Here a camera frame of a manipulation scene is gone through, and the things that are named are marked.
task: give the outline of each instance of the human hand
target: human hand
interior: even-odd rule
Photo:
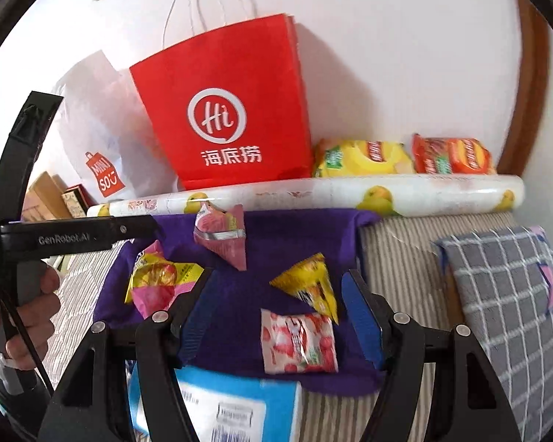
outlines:
[[[53,293],[57,289],[59,289],[59,276],[53,267],[48,266],[41,278],[42,295],[18,308],[21,320],[41,360],[47,354],[47,340],[55,332],[50,319],[59,312],[61,307],[59,297]],[[35,363],[20,334],[6,342],[6,352],[17,369],[29,371],[35,368]]]

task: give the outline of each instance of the striped fabric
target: striped fabric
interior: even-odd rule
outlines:
[[[391,307],[412,315],[420,324],[448,328],[442,278],[431,243],[450,234],[487,231],[515,225],[510,213],[425,218],[391,218],[361,229],[364,273],[373,292]],[[62,311],[54,323],[45,365],[57,383],[89,328],[96,299],[108,268],[121,245],[104,253],[77,255],[62,282]],[[410,441],[424,437],[430,406],[434,368],[425,368],[420,401]],[[300,442],[355,442],[369,420],[377,396],[358,399],[305,392]],[[140,442],[146,437],[138,435]]]

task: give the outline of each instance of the hi logo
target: hi logo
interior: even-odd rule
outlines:
[[[187,116],[196,134],[210,143],[233,143],[246,129],[242,102],[221,88],[199,91],[190,100]]]

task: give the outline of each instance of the snack bag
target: snack bag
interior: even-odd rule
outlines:
[[[412,174],[411,159],[400,143],[321,140],[316,146],[316,178]]]
[[[322,253],[295,264],[270,281],[270,285],[306,302],[320,314],[338,323],[336,298],[330,284],[326,258]]]
[[[209,202],[201,204],[195,219],[195,242],[210,249],[239,271],[246,270],[246,230],[243,206],[220,211]]]
[[[332,321],[320,314],[280,316],[261,309],[264,371],[338,372]]]
[[[125,303],[133,302],[143,317],[149,317],[169,308],[177,295],[189,292],[202,273],[198,264],[164,259],[162,246],[156,240],[137,256]]]
[[[416,171],[427,174],[496,174],[492,156],[473,139],[422,138],[411,144]]]

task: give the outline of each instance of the gray checkered cloth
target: gray checkered cloth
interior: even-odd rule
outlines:
[[[553,272],[541,228],[513,227],[437,242],[455,276],[463,313],[510,401],[522,439],[553,425],[553,308],[539,264]]]

